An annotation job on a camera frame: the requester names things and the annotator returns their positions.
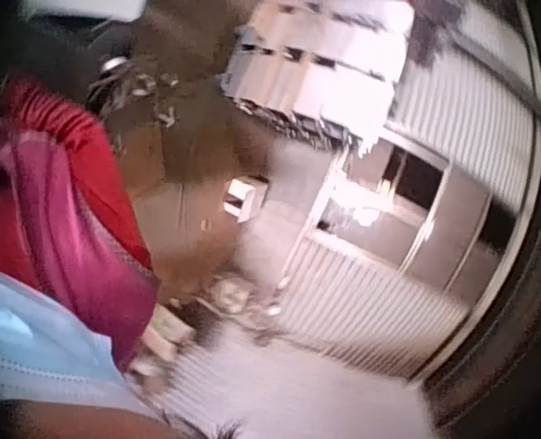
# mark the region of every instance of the person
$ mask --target person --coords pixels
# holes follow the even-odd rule
[[[0,437],[208,437],[122,375],[157,279],[103,128],[29,78],[1,101]]]
[[[218,437],[232,439],[237,429]],[[0,273],[0,438],[203,439],[139,401],[111,342],[65,306]]]
[[[109,337],[125,370],[158,280],[105,131],[27,77],[0,100],[0,272]]]

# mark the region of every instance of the light blue fabric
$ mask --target light blue fabric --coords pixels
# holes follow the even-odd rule
[[[0,400],[109,407],[157,418],[115,367],[108,337],[2,273]]]

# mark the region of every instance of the corrugated metal wall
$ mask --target corrugated metal wall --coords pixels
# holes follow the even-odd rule
[[[520,209],[533,116],[488,70],[455,48],[431,71],[408,61],[396,99],[395,123]]]
[[[532,90],[533,81],[522,37],[507,23],[476,2],[466,4],[460,31],[485,47]]]
[[[280,340],[259,348],[232,324],[218,329],[215,346],[191,346],[172,365],[157,407],[206,433],[240,423],[240,439],[436,437],[415,386],[349,370]]]
[[[354,367],[400,377],[409,377],[469,309],[377,262],[359,262],[309,238],[288,274],[281,329]]]

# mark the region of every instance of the floor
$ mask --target floor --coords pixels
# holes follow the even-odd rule
[[[265,266],[255,280],[276,284],[332,159],[277,138],[219,93],[214,75],[223,71],[233,28],[253,3],[152,0],[136,28],[138,55],[157,59],[153,74],[179,76],[177,87],[122,115],[119,128],[115,123],[116,131],[135,130],[125,135],[120,160],[135,185],[135,213],[164,281],[161,302],[188,300],[216,271],[236,263],[251,275]],[[154,103],[175,108],[173,127],[155,128]],[[150,143],[150,152],[133,152],[134,142]],[[226,182],[241,175],[274,182],[255,226],[238,225],[220,209]],[[206,327],[208,336],[179,357],[171,387],[157,401],[205,431],[238,422],[243,439],[354,439],[366,432],[434,437],[415,387],[346,369],[283,341],[259,348],[230,322],[217,319]]]

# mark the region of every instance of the pink fabric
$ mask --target pink fabric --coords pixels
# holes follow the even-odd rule
[[[124,369],[152,315],[156,277],[93,216],[73,184],[65,148],[46,134],[0,122],[0,166],[11,179],[40,289],[110,337]]]

